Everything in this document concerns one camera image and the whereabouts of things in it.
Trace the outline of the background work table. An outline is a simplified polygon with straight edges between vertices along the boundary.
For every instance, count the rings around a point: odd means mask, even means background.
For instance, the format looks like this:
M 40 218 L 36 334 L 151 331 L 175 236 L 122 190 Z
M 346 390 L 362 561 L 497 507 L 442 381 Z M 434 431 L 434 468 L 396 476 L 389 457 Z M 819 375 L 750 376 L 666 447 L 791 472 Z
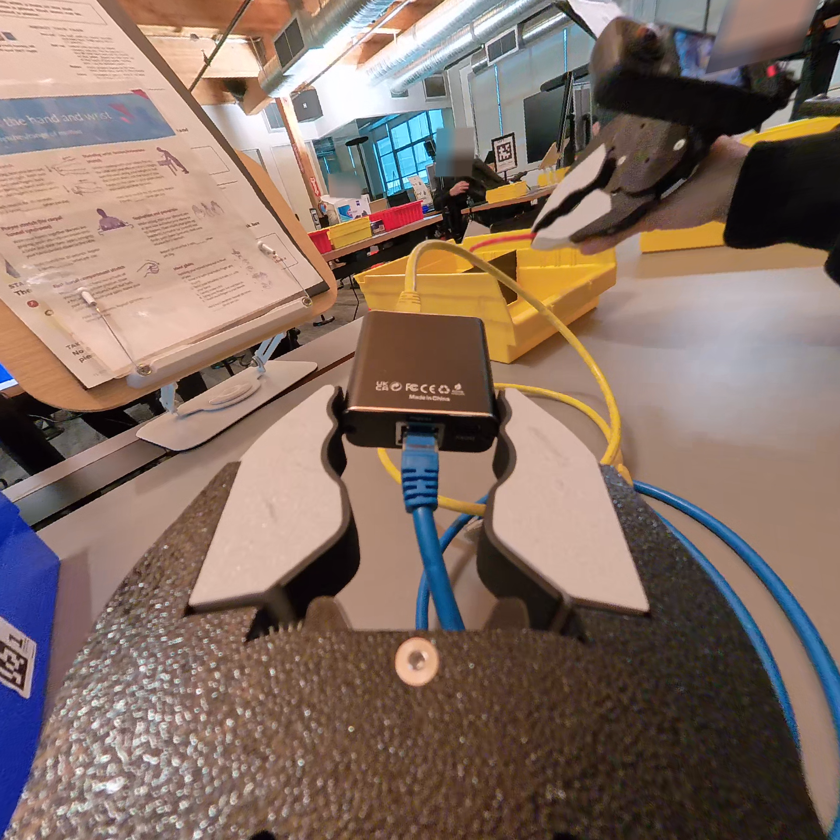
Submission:
M 441 213 L 428 214 L 423 219 L 418 220 L 414 223 L 395 228 L 392 231 L 386 231 L 382 234 L 362 239 L 359 242 L 352 243 L 350 245 L 335 248 L 330 252 L 322 254 L 322 257 L 328 262 L 336 259 L 342 259 L 343 257 L 352 253 L 364 251 L 372 247 L 379 247 L 385 243 L 393 241 L 394 239 L 414 235 L 420 230 L 424 230 L 430 226 L 435 226 L 442 219 L 443 215 Z

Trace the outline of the grey desk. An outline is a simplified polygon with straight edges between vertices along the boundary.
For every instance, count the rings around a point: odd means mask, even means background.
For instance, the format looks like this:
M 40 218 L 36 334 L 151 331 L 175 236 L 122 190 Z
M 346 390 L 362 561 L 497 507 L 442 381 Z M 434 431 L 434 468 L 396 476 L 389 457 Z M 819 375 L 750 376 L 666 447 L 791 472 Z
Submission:
M 616 254 L 616 286 L 572 330 L 615 393 L 626 466 L 754 547 L 838 663 L 838 286 L 816 252 L 795 247 L 639 256 L 631 243 Z M 300 347 L 321 359 L 320 375 L 300 393 L 39 531 L 61 561 L 48 702 L 123 577 L 209 480 L 322 384 L 346 381 L 350 362 L 327 371 L 327 360 L 349 353 L 357 331 L 350 324 Z M 560 337 L 494 370 L 499 382 L 569 393 L 604 411 L 592 376 Z M 402 494 L 374 450 L 347 445 L 346 453 L 361 565 L 339 600 L 354 627 L 411 627 L 421 561 Z M 727 578 L 770 643 L 815 809 L 829 826 L 838 752 L 802 647 L 744 563 L 694 521 L 663 510 Z

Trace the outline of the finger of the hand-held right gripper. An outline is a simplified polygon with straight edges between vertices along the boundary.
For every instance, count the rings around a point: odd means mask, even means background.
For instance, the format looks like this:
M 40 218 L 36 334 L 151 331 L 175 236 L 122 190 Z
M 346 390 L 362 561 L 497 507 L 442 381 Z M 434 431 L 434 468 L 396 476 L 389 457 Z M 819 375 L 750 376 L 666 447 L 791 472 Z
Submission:
M 599 144 L 564 177 L 543 208 L 544 218 L 570 214 L 596 190 L 603 190 L 616 169 L 613 149 Z
M 554 189 L 531 227 L 531 247 L 549 251 L 570 245 L 572 235 L 610 213 L 612 202 L 602 189 Z

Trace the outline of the person's right hand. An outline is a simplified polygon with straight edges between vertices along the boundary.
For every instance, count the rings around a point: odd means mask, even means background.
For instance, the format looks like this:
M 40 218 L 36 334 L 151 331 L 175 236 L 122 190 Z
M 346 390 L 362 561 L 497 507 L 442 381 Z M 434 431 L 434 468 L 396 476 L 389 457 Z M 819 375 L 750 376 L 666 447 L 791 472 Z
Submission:
M 750 147 L 730 136 L 719 137 L 692 176 L 663 197 L 636 223 L 616 234 L 590 237 L 578 244 L 585 255 L 601 253 L 642 233 L 725 223 Z

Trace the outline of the person's right forearm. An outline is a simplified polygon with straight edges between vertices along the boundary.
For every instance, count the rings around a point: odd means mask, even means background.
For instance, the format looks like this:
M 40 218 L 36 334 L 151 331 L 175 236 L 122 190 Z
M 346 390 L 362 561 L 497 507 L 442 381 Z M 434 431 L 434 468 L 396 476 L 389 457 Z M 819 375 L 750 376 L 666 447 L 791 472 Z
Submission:
M 756 143 L 741 168 L 723 231 L 726 246 L 791 244 L 826 253 L 839 282 L 839 130 Z

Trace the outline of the silver ventilation duct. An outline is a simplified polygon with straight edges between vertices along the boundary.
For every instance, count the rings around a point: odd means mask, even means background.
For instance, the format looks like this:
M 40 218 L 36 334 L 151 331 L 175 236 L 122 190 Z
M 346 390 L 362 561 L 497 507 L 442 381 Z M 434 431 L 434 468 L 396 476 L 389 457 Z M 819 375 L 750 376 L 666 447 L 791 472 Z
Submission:
M 553 5 L 551 1 L 446 1 L 421 17 L 362 66 L 373 85 L 386 81 L 394 97 L 471 54 L 498 30 Z
M 259 73 L 270 98 L 311 82 L 358 35 L 381 18 L 391 1 L 329 1 L 314 14 L 297 11 L 274 40 L 276 57 Z

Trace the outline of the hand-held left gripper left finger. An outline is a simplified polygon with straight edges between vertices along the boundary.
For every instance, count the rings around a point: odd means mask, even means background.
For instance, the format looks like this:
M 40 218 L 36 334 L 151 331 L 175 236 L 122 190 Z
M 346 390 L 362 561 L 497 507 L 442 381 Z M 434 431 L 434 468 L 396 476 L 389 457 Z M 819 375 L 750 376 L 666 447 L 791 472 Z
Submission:
M 361 549 L 343 483 L 342 409 L 342 388 L 325 385 L 242 456 L 190 613 L 256 607 L 268 617 L 304 617 L 352 581 Z

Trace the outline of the blue plastic bin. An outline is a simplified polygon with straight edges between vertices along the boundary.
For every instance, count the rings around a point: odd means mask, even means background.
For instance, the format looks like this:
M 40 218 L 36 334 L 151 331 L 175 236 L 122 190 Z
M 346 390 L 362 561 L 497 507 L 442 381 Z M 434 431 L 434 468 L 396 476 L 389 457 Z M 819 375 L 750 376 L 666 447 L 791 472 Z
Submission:
M 2 786 L 26 781 L 46 701 L 60 562 L 1 496 Z

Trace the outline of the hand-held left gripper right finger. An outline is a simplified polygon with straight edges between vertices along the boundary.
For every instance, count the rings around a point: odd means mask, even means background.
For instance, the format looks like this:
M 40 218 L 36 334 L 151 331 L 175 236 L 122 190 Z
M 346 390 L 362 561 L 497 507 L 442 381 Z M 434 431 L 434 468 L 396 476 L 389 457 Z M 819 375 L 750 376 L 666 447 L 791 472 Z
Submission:
M 509 387 L 476 567 L 499 602 L 536 631 L 570 634 L 580 609 L 650 613 L 601 465 L 561 421 Z

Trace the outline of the black network adapter box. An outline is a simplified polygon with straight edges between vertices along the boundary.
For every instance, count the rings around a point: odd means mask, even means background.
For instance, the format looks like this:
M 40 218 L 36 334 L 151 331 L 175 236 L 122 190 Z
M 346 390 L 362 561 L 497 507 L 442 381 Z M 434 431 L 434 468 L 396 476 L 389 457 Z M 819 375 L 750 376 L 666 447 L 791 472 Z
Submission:
M 433 434 L 442 451 L 486 452 L 500 425 L 479 318 L 370 311 L 360 327 L 342 428 L 355 446 L 400 448 Z

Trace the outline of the black monitor screen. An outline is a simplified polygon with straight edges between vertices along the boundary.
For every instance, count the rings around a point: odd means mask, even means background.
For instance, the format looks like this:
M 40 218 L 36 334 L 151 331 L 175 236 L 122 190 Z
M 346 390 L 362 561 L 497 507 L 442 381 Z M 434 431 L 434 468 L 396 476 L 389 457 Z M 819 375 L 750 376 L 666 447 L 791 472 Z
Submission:
M 540 91 L 523 100 L 527 162 L 540 163 L 553 146 L 561 149 L 559 136 L 564 118 L 565 86 Z

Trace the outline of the black floor lamp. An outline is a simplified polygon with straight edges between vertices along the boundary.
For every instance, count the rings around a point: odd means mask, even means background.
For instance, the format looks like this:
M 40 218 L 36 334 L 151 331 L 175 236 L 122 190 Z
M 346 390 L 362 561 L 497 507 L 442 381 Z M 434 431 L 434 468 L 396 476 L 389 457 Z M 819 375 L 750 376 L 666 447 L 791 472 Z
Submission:
M 366 194 L 368 195 L 368 197 L 373 197 L 371 180 L 366 167 L 363 149 L 364 143 L 366 143 L 368 139 L 369 137 L 367 135 L 356 136 L 350 140 L 346 140 L 344 145 L 350 154 L 350 158 L 353 162 L 353 168 L 355 170 L 357 170 L 358 167 L 361 168 L 361 172 L 364 176 L 364 187 Z

